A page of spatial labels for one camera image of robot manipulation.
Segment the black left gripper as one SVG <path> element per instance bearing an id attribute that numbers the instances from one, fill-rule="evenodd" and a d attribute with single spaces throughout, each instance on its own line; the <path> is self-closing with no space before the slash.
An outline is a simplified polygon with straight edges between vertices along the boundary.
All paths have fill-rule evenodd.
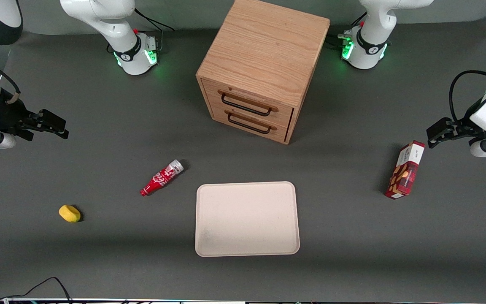
<path id="1" fill-rule="evenodd" d="M 427 128 L 428 147 L 433 149 L 438 144 L 451 140 L 449 138 L 451 136 L 453 136 L 452 140 L 459 140 L 465 137 L 471 137 L 474 140 L 484 140 L 486 138 L 486 131 L 470 120 L 470 116 L 476 110 L 480 109 L 482 103 L 482 99 L 479 99 L 473 105 L 469 106 L 464 117 L 461 119 L 458 119 L 452 103 L 453 120 L 450 118 L 442 118 Z"/>

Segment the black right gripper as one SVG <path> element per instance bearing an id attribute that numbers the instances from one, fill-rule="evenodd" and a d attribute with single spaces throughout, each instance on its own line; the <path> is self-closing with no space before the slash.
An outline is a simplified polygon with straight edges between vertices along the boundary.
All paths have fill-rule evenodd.
<path id="1" fill-rule="evenodd" d="M 32 141 L 33 132 L 53 133 L 66 140 L 69 131 L 65 129 L 66 120 L 46 109 L 38 114 L 27 110 L 25 104 L 18 100 L 13 103 L 0 102 L 0 132 L 13 136 L 22 136 Z"/>

